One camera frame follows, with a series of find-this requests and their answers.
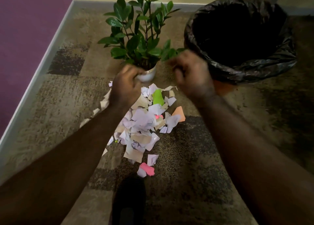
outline person's left hand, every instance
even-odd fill
[[[134,65],[125,65],[113,80],[109,104],[129,109],[141,95],[141,83],[136,76],[144,72]]]

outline purple wall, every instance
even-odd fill
[[[0,0],[0,138],[72,0]]]

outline person's right arm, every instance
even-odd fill
[[[207,63],[190,51],[169,61],[226,170],[259,224],[314,224],[314,177],[215,94]]]

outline potted plant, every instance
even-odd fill
[[[104,48],[113,47],[111,56],[114,59],[124,59],[126,63],[146,70],[146,75],[139,77],[143,82],[153,79],[159,60],[165,61],[184,50],[170,48],[170,40],[163,48],[157,47],[165,20],[171,18],[169,14],[180,9],[172,10],[173,2],[170,1],[167,5],[161,3],[153,12],[151,3],[154,1],[159,0],[132,0],[128,4],[125,0],[118,0],[113,6],[114,12],[104,14],[111,16],[106,22],[111,26],[112,33],[98,41],[98,44],[104,44]]]

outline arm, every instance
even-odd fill
[[[121,119],[140,96],[126,65],[113,81],[109,106],[0,187],[0,224],[60,224],[86,186]]]
[[[194,102],[235,187],[259,224],[314,224],[314,178],[221,97],[205,61],[186,51],[169,62]]]

